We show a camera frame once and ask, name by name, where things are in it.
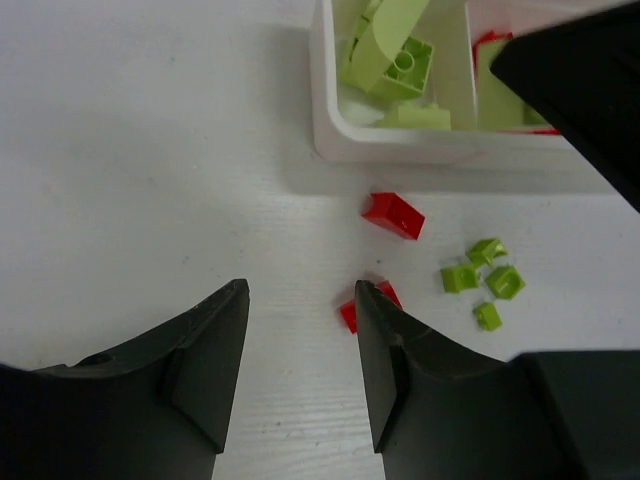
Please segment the green large duplo brick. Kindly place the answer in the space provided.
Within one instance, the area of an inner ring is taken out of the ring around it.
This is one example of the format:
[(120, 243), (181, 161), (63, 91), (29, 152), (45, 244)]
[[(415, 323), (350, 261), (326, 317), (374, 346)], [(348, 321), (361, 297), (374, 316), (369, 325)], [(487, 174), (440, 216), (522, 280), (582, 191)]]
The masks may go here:
[(372, 23), (381, 4), (381, 1), (367, 4), (352, 28), (340, 60), (340, 79), (362, 91), (368, 91), (380, 75), (383, 58)]

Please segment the pale green curved duplo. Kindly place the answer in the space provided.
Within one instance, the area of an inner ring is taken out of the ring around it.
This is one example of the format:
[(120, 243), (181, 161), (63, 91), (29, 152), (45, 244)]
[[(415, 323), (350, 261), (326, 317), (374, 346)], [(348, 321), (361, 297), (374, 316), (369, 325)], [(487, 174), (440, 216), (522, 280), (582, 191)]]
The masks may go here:
[(383, 60), (380, 75), (368, 91), (384, 102), (421, 97), (429, 77), (434, 46), (416, 38), (412, 31), (429, 4), (428, 0), (384, 0), (372, 23)]

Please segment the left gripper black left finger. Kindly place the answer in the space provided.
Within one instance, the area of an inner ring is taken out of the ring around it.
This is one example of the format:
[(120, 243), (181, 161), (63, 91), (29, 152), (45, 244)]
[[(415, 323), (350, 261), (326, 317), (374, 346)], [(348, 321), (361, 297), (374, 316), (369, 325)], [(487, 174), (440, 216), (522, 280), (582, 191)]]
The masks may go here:
[(73, 366), (1, 368), (5, 479), (209, 479), (223, 452), (249, 286)]

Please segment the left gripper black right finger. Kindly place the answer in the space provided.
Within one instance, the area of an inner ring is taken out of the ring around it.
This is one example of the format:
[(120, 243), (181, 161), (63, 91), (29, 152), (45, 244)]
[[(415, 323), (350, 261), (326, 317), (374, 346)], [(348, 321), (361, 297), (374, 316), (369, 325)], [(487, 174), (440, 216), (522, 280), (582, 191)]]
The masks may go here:
[(502, 362), (355, 286), (372, 443), (389, 479), (635, 479), (639, 354)]

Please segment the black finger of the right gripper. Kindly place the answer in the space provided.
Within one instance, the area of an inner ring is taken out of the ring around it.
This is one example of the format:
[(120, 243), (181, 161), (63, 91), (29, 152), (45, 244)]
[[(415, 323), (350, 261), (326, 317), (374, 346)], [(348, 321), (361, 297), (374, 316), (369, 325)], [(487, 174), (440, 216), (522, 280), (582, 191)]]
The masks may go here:
[(639, 206), (639, 5), (509, 41), (491, 72)]

